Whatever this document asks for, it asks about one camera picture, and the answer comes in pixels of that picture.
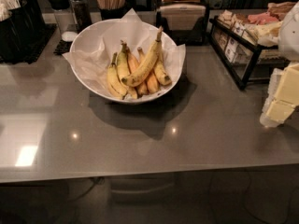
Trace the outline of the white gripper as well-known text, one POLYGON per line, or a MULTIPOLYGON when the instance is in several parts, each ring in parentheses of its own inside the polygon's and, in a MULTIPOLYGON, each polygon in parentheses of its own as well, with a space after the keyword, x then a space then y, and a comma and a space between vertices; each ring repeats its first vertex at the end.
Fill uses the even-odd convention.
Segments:
POLYGON ((275 68, 270 77, 268 94, 276 100, 266 99, 260 123, 264 127, 275 128, 299 106, 299 63, 291 62, 283 70, 275 68))

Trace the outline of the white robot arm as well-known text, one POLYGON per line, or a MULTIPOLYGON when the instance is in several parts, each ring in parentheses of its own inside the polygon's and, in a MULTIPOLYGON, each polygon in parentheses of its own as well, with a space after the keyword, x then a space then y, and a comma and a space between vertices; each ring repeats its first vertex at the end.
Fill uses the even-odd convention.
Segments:
POLYGON ((283 20, 278 51, 290 63, 283 70, 275 69, 270 77, 260 123, 271 128, 283 124, 299 106, 299 2, 283 20))

